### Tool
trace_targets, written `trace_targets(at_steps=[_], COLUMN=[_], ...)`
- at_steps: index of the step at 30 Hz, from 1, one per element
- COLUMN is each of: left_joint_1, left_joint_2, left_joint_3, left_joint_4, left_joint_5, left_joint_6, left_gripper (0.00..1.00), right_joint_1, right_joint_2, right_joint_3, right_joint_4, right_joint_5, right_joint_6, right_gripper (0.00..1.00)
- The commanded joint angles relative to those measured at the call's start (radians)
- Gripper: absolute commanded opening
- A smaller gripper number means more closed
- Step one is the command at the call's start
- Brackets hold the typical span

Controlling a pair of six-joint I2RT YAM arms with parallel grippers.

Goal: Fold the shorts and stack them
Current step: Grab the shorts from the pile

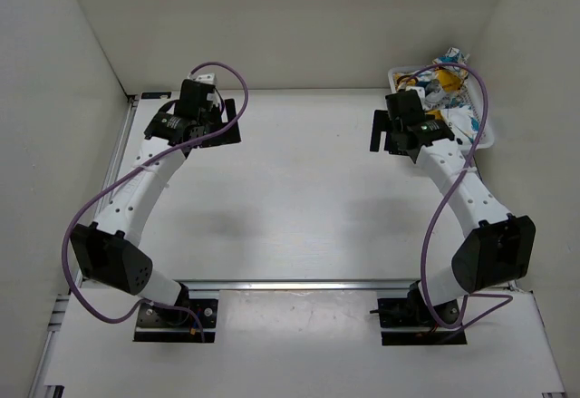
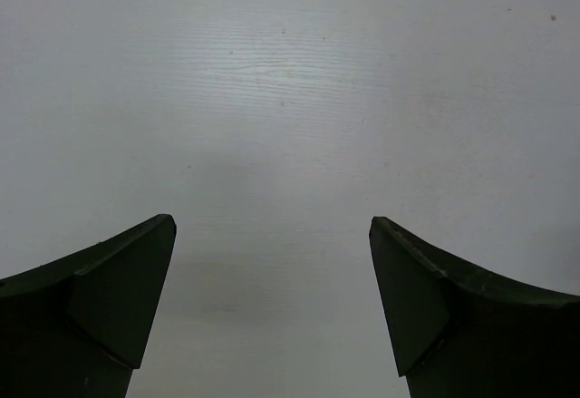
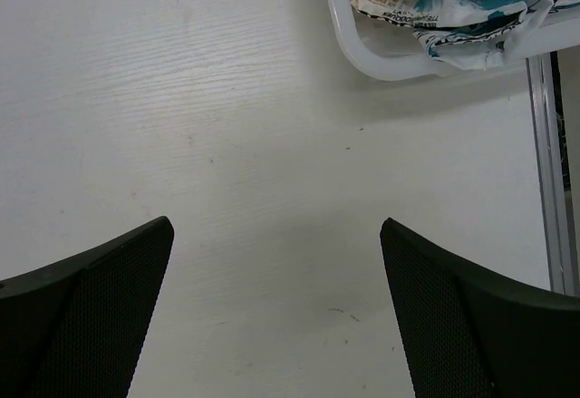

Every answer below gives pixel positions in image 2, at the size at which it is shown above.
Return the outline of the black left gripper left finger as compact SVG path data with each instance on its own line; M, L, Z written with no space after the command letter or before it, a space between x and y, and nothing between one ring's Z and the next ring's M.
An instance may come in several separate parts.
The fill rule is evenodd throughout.
M1 281L4 397L123 397L141 366L176 223L159 214Z

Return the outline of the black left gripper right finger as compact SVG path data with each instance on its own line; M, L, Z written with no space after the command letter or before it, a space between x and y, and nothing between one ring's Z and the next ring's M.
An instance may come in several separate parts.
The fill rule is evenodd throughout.
M579 299L503 277L372 220L372 263L413 397L576 397Z

